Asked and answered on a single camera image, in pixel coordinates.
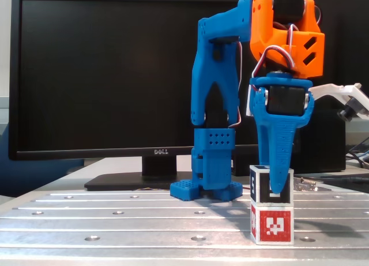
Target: robotic arm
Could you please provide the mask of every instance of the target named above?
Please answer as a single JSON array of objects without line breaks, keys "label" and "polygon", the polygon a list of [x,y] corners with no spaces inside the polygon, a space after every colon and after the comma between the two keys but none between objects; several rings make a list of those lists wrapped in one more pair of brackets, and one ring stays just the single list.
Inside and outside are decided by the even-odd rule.
[{"label": "robotic arm", "polygon": [[[221,200],[242,194],[242,185],[231,182],[234,127],[239,122],[239,42],[250,42],[259,61],[248,101],[258,128],[260,164],[270,165],[276,194],[288,175],[295,130],[310,119],[314,98],[306,78],[322,75],[324,55],[313,0],[239,0],[236,8],[201,19],[192,72],[193,178],[171,185],[172,196],[182,200],[199,197],[200,189],[212,190]],[[265,63],[272,64],[274,72],[258,77]]]}]

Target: white cube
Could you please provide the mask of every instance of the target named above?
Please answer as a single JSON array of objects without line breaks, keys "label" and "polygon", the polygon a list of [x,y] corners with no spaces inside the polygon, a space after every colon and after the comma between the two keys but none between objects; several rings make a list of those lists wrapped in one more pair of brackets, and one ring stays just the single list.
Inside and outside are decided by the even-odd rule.
[{"label": "white cube", "polygon": [[293,169],[279,194],[270,188],[269,166],[250,165],[250,197],[258,207],[293,207]]}]

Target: stacked cubes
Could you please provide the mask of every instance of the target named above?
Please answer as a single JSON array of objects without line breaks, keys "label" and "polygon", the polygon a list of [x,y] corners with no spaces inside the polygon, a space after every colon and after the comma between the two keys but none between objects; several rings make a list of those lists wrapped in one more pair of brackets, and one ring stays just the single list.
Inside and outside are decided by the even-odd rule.
[{"label": "stacked cubes", "polygon": [[270,188],[269,166],[250,166],[251,237],[259,245],[293,245],[293,169],[279,194]]}]

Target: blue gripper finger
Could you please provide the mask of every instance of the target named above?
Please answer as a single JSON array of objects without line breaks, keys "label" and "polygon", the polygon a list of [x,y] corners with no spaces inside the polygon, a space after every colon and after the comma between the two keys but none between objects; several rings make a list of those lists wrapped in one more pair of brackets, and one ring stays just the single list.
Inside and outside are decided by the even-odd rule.
[{"label": "blue gripper finger", "polygon": [[309,93],[308,106],[302,116],[269,114],[265,106],[264,87],[254,92],[251,100],[258,128],[259,160],[270,165],[270,187],[274,194],[279,194],[287,180],[296,129],[309,122],[314,98]]},{"label": "blue gripper finger", "polygon": [[274,194],[279,194],[287,180],[292,154],[293,138],[296,132],[295,117],[280,119],[268,127],[269,133],[269,163],[270,187]]}]

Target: slotted aluminum plate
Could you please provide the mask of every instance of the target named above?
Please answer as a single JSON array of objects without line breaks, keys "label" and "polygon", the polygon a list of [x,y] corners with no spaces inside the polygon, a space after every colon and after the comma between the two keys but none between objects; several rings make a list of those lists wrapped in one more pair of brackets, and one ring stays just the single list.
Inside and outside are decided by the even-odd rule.
[{"label": "slotted aluminum plate", "polygon": [[0,216],[0,265],[367,265],[369,195],[294,199],[295,244],[257,246],[248,190],[228,203],[168,191],[49,194]]}]

